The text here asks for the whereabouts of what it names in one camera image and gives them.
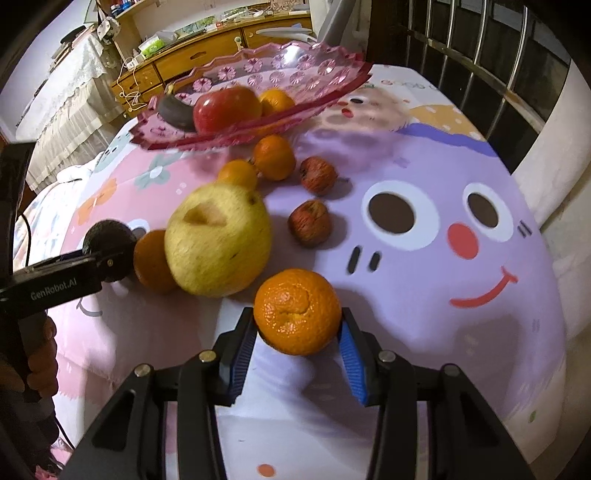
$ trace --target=black cable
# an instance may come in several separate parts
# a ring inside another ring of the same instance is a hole
[[[31,225],[29,225],[29,220],[27,220],[27,217],[25,217],[24,213],[21,213],[20,216],[25,221],[25,224],[27,225],[27,232],[29,234],[29,241],[28,241],[28,245],[27,245],[27,259],[25,260],[25,267],[28,267],[29,266],[29,258],[31,257],[31,240],[33,239],[33,236],[31,234]]]
[[[76,450],[76,447],[74,447],[74,444],[70,441],[70,439],[68,438],[68,435],[66,435],[66,431],[64,430],[64,427],[61,426],[61,423],[57,419],[57,417],[56,417],[56,423],[57,423],[57,428],[60,429],[60,432],[64,436],[64,440],[66,441],[66,443],[70,446],[72,451]]]

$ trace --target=cartoon eye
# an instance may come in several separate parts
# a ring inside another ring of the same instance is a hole
[[[363,196],[362,214],[378,239],[400,250],[426,247],[439,232],[435,203],[405,181],[387,180],[371,186]]]
[[[472,222],[484,235],[496,242],[513,236],[513,216],[503,199],[483,183],[471,183],[464,189],[464,207]]]

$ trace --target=fruit bowl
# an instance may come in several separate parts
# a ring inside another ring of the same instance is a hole
[[[131,129],[131,141],[147,150],[206,150],[284,132],[363,85],[371,76],[371,66],[360,54],[320,43],[292,41],[285,45],[269,43],[256,50],[243,49],[193,69],[188,76],[169,84],[166,94],[194,105],[204,93],[236,85],[247,86],[257,95],[269,88],[279,88],[294,99],[294,107],[237,123],[216,134],[200,134],[180,130],[164,121],[157,112],[165,95],[162,94],[152,97],[148,108],[138,115],[138,124]]]

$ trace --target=cartoon mouth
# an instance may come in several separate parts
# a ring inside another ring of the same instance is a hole
[[[497,298],[509,283],[517,283],[519,281],[505,267],[501,267],[501,272],[503,273],[503,278],[491,291],[474,299],[451,299],[449,303],[459,309],[473,309],[489,303],[491,300]]]
[[[82,299],[80,299],[80,301],[78,302],[78,305],[76,305],[76,310],[80,309],[80,311],[86,315],[87,317],[102,317],[103,316],[103,311],[99,310],[98,312],[91,312],[90,310],[86,310],[83,305],[82,305]]]

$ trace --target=human hand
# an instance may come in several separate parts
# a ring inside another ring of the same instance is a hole
[[[54,339],[56,332],[56,324],[48,317],[43,326],[46,342],[28,359],[31,373],[27,377],[27,384],[33,390],[37,390],[41,398],[53,397],[57,394],[57,344]],[[16,392],[25,391],[25,384],[21,377],[12,366],[1,359],[0,387]]]

